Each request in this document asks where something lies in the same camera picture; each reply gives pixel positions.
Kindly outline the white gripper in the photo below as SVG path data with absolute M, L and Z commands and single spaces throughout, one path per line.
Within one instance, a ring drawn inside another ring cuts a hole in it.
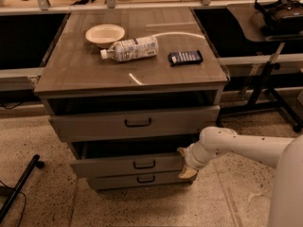
M 193 143 L 187 148 L 178 148 L 177 151 L 185 157 L 186 166 L 178 175 L 180 179 L 190 179 L 205 167 L 214 158 L 214 152 L 207 150 L 200 142 Z

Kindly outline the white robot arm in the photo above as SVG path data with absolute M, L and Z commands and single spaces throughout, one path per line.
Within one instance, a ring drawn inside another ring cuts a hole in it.
M 233 152 L 276 170 L 267 227 L 303 227 L 303 136 L 239 135 L 228 128 L 207 127 L 199 140 L 178 151 L 184 158 L 181 179 L 195 176 L 207 163 Z

